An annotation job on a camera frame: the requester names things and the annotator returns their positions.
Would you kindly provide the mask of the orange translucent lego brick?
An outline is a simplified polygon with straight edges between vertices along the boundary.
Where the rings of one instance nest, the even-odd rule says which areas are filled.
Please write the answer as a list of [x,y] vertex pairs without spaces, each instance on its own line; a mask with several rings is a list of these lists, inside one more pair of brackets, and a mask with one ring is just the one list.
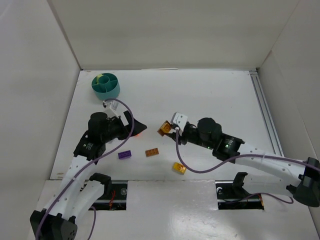
[[172,125],[166,120],[161,127],[158,129],[158,133],[163,137],[172,130]]

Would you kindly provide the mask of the yellow lego brick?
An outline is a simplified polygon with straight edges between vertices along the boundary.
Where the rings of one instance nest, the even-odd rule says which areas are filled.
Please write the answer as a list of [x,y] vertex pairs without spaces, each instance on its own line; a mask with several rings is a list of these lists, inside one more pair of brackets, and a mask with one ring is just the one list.
[[184,175],[187,168],[183,164],[175,162],[172,166],[172,170],[177,174]]

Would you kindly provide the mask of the light green lego piece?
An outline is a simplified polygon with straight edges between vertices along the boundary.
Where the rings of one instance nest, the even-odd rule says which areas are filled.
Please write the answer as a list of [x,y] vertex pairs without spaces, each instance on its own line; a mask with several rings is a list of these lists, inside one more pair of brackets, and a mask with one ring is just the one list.
[[99,84],[99,79],[100,79],[101,77],[103,77],[103,76],[104,76],[103,74],[99,74],[99,75],[97,75],[97,76],[95,77],[97,84]]

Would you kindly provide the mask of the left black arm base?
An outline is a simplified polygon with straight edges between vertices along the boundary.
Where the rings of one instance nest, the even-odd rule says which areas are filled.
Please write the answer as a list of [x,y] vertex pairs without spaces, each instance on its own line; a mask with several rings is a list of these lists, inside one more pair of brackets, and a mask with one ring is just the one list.
[[94,173],[86,180],[80,191],[83,191],[89,181],[98,181],[104,186],[104,192],[94,203],[97,211],[125,211],[127,209],[128,182],[112,180],[108,175]]

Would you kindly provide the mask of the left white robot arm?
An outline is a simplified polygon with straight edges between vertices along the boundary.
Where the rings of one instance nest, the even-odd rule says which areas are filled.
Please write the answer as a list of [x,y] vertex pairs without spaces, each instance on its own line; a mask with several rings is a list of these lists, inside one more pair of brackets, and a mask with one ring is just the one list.
[[117,139],[126,142],[147,129],[130,111],[125,111],[127,125],[119,116],[104,112],[90,116],[88,129],[80,138],[68,171],[58,191],[42,210],[34,210],[30,224],[37,240],[73,240],[77,223],[94,202],[111,191],[111,177],[96,173],[95,168],[106,151],[106,144]]

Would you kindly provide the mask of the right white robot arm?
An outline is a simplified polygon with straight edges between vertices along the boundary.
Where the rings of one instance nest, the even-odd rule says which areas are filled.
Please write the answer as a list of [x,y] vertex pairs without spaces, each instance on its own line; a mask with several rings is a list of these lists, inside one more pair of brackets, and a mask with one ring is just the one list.
[[224,201],[234,204],[255,195],[282,195],[308,207],[319,207],[320,162],[317,159],[309,157],[302,161],[266,153],[223,133],[221,125],[209,117],[202,118],[196,125],[173,121],[168,128],[164,135],[173,139],[177,147],[191,143],[209,149],[221,161],[219,167],[231,163],[265,173],[238,172],[226,190],[222,187],[217,190],[220,197],[225,197]]

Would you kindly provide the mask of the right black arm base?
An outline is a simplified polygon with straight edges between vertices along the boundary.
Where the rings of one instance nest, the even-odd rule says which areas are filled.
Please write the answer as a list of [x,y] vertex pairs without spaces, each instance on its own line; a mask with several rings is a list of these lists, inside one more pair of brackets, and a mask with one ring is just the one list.
[[261,195],[250,194],[243,188],[246,172],[238,172],[234,180],[218,180],[215,182],[217,206],[219,210],[264,210]]

